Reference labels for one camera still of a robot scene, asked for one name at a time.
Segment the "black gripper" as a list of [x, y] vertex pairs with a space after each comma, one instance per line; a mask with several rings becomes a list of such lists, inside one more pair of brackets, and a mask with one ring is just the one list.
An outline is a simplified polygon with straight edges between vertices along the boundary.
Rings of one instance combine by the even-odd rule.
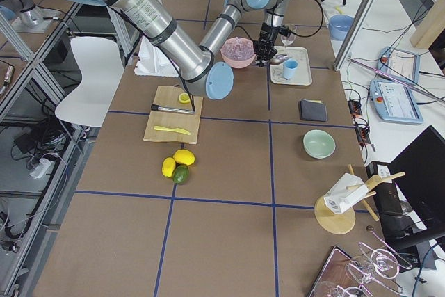
[[284, 24], [281, 26], [273, 26], [263, 23], [259, 34], [259, 42], [274, 45], [278, 35], [289, 38], [296, 34], [295, 24]]
[[255, 40], [253, 47], [259, 67], [263, 67], [277, 53], [274, 42], [270, 40]]

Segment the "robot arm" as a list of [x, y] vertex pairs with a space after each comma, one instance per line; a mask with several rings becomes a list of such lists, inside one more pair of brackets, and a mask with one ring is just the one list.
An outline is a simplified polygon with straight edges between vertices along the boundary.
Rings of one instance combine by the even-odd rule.
[[259, 8], [264, 10], [259, 41], [274, 45], [277, 36], [285, 32], [284, 15], [290, 0], [259, 0]]
[[121, 10], [179, 68], [186, 92], [209, 99], [223, 99], [230, 94], [232, 68], [215, 60], [236, 24], [245, 12], [263, 9], [284, 10], [284, 0], [226, 0], [220, 16], [200, 44], [180, 27], [159, 0], [69, 0]]

